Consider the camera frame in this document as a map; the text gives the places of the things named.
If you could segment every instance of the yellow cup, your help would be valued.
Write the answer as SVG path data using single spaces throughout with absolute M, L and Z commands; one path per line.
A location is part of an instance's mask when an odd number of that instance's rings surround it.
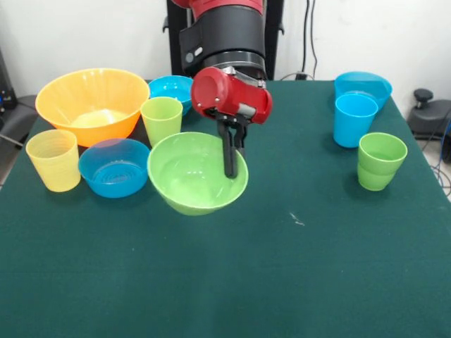
M 141 106 L 141 116 L 152 146 L 180 132 L 182 113 L 183 105 L 172 97 L 156 97 L 144 102 Z
M 41 132 L 27 143 L 25 149 L 48 190 L 67 192 L 80 182 L 77 137 L 72 132 Z

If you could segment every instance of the orange bowl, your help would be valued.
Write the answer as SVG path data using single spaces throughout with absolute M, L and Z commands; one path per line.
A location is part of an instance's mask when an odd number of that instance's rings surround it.
M 149 85 L 125 70 L 86 69 L 59 77 L 36 98 L 37 112 L 55 128 L 69 130 L 80 146 L 130 136 Z

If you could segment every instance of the blue cup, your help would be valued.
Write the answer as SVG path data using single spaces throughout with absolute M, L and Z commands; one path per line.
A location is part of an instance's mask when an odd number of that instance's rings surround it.
M 163 76 L 150 82 L 150 97 L 172 97 L 179 100 L 183 105 L 183 115 L 186 115 L 192 107 L 191 77 L 169 75 Z
M 350 72 L 335 79 L 335 98 L 345 94 L 362 94 L 372 98 L 381 110 L 392 94 L 392 85 L 383 77 L 365 72 Z
M 149 154 L 143 143 L 133 139 L 108 139 L 88 148 L 78 168 L 93 192 L 118 199 L 145 186 Z
M 345 148 L 357 148 L 360 139 L 369 131 L 378 105 L 361 94 L 346 94 L 335 101 L 333 139 Z

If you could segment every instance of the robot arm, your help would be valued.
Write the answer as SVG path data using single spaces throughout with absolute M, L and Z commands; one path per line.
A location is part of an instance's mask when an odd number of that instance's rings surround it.
M 217 120 L 228 177 L 237 176 L 235 150 L 244 155 L 247 126 L 265 123 L 273 106 L 265 83 L 263 1 L 173 0 L 194 14 L 194 24 L 180 32 L 183 70 L 194 77 L 194 109 Z

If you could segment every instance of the cable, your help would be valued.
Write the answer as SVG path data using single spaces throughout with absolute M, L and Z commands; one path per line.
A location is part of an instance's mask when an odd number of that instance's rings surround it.
M 314 13 L 315 13 L 315 5 L 316 5 L 316 0 L 313 0 L 312 5 L 311 5 L 311 19 L 310 19 L 310 43 L 311 43 L 311 52 L 313 53 L 313 57 L 315 59 L 315 66 L 313 67 L 313 78 L 316 79 L 316 67 L 318 67 L 318 58 L 316 57 L 316 52 L 315 52 L 315 43 L 313 40 L 313 19 L 314 19 Z
M 426 142 L 426 144 L 421 149 L 422 151 L 424 151 L 428 147 L 428 145 L 431 143 L 432 139 L 435 137 L 436 132 L 438 131 L 438 128 L 440 128 L 442 126 L 442 124 L 446 121 L 446 119 L 447 119 L 447 117 L 449 116 L 450 113 L 451 113 L 451 109 L 446 113 L 445 117 L 436 125 L 434 131 L 432 132 L 431 137 L 429 137 L 428 141 Z
M 307 76 L 307 77 L 310 77 L 312 80 L 315 80 L 314 77 L 311 76 L 310 74 L 306 74 L 306 73 L 303 73 L 303 72 L 296 72 L 296 73 L 290 73 L 290 74 L 288 74 L 288 75 L 285 75 L 284 77 L 282 77 L 282 78 L 280 79 L 280 81 L 283 81 L 283 80 L 286 79 L 287 77 L 290 77 L 290 76 L 293 76 L 293 75 L 305 75 L 305 76 Z
M 450 190 L 450 191 L 447 193 L 446 197 L 451 196 L 451 178 L 450 178 L 448 175 L 446 175 L 446 173 L 445 173 L 443 170 L 438 169 L 437 167 L 434 167 L 434 166 L 431 165 L 431 169 L 432 169 L 432 171 L 434 172 L 434 175 L 437 175 L 438 183 L 440 184 L 440 186 L 442 187 L 442 189 L 443 189 L 443 190 L 446 190 L 446 189 L 449 189 L 449 190 Z M 449 185 L 446 185 L 446 186 L 445 186 L 445 184 L 444 184 L 444 182 L 443 182 L 443 178 L 445 178 L 445 179 L 447 180 L 447 183 L 448 183 Z
M 16 146 L 23 147 L 23 143 L 20 143 L 20 142 L 14 140 L 14 139 L 11 139 L 10 137 L 7 137 L 7 136 L 5 136 L 3 134 L 0 134 L 0 139 L 4 139 L 4 140 L 6 140 L 8 142 L 14 143 Z
M 305 8 L 304 17 L 304 56 L 302 61 L 302 72 L 305 71 L 305 65 L 307 61 L 307 21 L 309 20 L 310 0 L 307 0 L 307 7 Z
M 442 187 L 443 190 L 445 190 L 445 189 L 449 189 L 450 190 L 446 194 L 446 197 L 451 196 L 451 179 L 450 179 L 450 177 L 448 175 L 446 175 L 445 172 L 443 172 L 443 170 L 441 169 L 441 164 L 443 162 L 443 146 L 445 144 L 445 138 L 446 138 L 446 135 L 448 134 L 448 132 L 450 132 L 450 131 L 451 131 L 451 120 L 448 122 L 448 124 L 446 126 L 446 129 L 445 129 L 445 133 L 443 134 L 443 137 L 442 137 L 441 148 L 440 148 L 440 158 L 438 160 L 438 163 L 435 166 L 431 165 L 431 168 L 432 168 L 432 171 L 434 172 L 434 175 L 437 175 L 438 184 Z M 445 186 L 445 183 L 443 182 L 443 177 L 447 180 L 447 183 L 448 183 L 447 186 Z

